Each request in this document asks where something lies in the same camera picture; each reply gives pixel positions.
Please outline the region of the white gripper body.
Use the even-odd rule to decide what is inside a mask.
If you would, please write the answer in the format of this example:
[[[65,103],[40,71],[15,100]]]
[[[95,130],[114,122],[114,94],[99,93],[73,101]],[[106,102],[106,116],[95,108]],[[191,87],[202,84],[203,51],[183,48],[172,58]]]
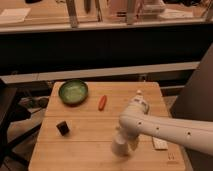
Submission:
[[[135,151],[139,144],[139,135],[117,127],[119,141],[126,144],[132,151]]]

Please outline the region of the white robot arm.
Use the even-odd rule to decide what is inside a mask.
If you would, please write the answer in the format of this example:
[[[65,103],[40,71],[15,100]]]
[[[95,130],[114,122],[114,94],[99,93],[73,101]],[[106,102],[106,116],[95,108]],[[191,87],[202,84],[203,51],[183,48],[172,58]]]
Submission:
[[[213,155],[213,122],[152,116],[148,110],[144,98],[135,96],[119,116],[119,134],[131,150],[145,134]]]

